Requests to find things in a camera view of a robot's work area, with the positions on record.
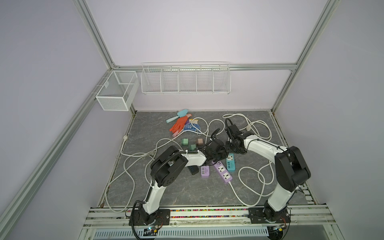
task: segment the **robotic arm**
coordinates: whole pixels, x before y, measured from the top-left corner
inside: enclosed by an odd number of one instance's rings
[[[275,222],[282,215],[287,214],[287,202],[299,185],[311,177],[300,150],[294,146],[289,148],[278,146],[250,132],[241,132],[234,124],[228,126],[227,121],[225,123],[226,132],[230,138],[225,145],[213,137],[211,143],[202,150],[179,151],[177,147],[170,146],[151,164],[151,186],[144,200],[145,203],[139,208],[139,215],[134,217],[135,221],[138,220],[137,223],[149,225],[155,221],[160,214],[159,203],[166,187],[176,180],[184,167],[210,165],[225,159],[228,153],[246,154],[247,151],[258,153],[272,161],[276,167],[278,181],[264,208],[250,212],[250,215],[268,222]]]

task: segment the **teal power strip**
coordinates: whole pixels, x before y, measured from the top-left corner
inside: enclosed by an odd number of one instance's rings
[[[233,156],[233,153],[230,153],[227,157],[227,170],[233,172],[235,169],[235,157]]]

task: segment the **wire basket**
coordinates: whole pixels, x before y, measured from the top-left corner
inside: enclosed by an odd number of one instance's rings
[[[107,111],[129,111],[139,88],[135,71],[112,71],[96,95],[101,107]]]
[[[229,63],[161,65],[143,63],[144,94],[213,94],[231,92]]]

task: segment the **orange glove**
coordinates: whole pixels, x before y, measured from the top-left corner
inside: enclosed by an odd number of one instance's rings
[[[192,114],[187,114],[184,117],[179,118],[176,123],[173,125],[173,127],[170,129],[172,133],[177,132],[176,134],[183,131],[185,123],[188,121],[188,118],[192,117]]]

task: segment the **gray marble tabletop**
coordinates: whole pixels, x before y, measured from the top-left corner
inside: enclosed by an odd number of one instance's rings
[[[227,113],[231,112],[191,112],[192,117],[201,117],[204,118],[208,123],[213,119],[221,119]],[[246,111],[246,112],[236,112],[242,113],[247,116],[251,121],[263,120],[265,121],[272,132],[271,142],[281,145],[281,140],[277,134],[276,128],[273,125],[272,119],[269,112],[267,111]],[[128,136],[128,140],[125,144],[123,152],[126,154],[134,154],[137,152],[149,152],[153,150],[156,146],[156,142],[161,138],[172,138],[172,133],[169,129],[176,122],[166,123],[166,119],[176,116],[175,112],[138,112],[134,123],[132,125],[131,131]],[[234,124],[239,128],[243,128],[247,125],[245,118],[241,116],[234,116],[231,118]],[[202,131],[207,129],[206,124],[199,120],[199,125],[201,126]],[[223,124],[220,121],[214,121],[209,128],[210,133],[216,128],[220,127],[223,129]],[[268,130],[261,124],[256,124],[257,129],[261,136],[268,136]],[[220,140],[225,142],[227,140],[227,135],[225,131],[217,136]],[[189,142],[194,142],[197,138],[203,138],[204,136],[198,137],[195,133],[186,132],[182,136],[178,137],[176,141],[180,141],[182,138],[188,138]],[[169,143],[166,146],[160,148],[157,152],[157,156],[161,154],[167,147],[174,145],[174,143]],[[115,176],[119,175],[124,171],[123,163],[127,157],[121,156]],[[126,161],[126,167],[128,167],[132,162],[137,160],[136,157],[131,157]],[[140,159],[135,163],[128,172],[135,179],[135,190],[130,202],[130,206],[133,205],[135,200],[143,200],[147,191],[149,184],[144,178],[144,168],[146,164],[151,160],[150,157],[146,156]],[[268,160],[254,152],[248,152],[246,155],[235,154],[235,164],[236,170],[230,174],[233,177],[231,181],[237,195],[242,199],[243,202],[247,204],[254,204],[258,200],[258,195],[247,189],[240,181],[238,177],[238,171],[241,167],[249,166],[254,169],[259,169],[262,166],[268,164]],[[147,168],[147,176],[150,179],[151,169]],[[272,173],[269,167],[262,169],[262,174],[264,175],[266,182],[271,181]],[[258,180],[257,173],[251,169],[244,169],[241,171],[241,179],[256,192],[261,192],[262,184]],[[275,188],[277,184],[276,178],[273,183],[266,185],[264,188],[264,194],[268,194]],[[108,191],[108,201],[111,206],[122,206],[126,205],[129,199],[129,196],[132,192],[133,183],[130,177],[127,174],[123,174],[119,179],[111,184],[111,187]],[[268,197],[262,197],[258,205],[263,205]],[[295,193],[293,198],[289,202],[290,204],[307,204],[304,194],[301,192]],[[187,168],[184,168],[180,173],[179,177],[171,185],[167,187],[164,192],[164,195],[160,202],[161,206],[192,206],[192,205],[242,205],[241,202],[235,197],[232,192],[231,187],[228,184],[225,184],[223,179],[219,176],[218,172],[210,166],[210,176],[206,179],[203,179],[200,173],[192,175]]]

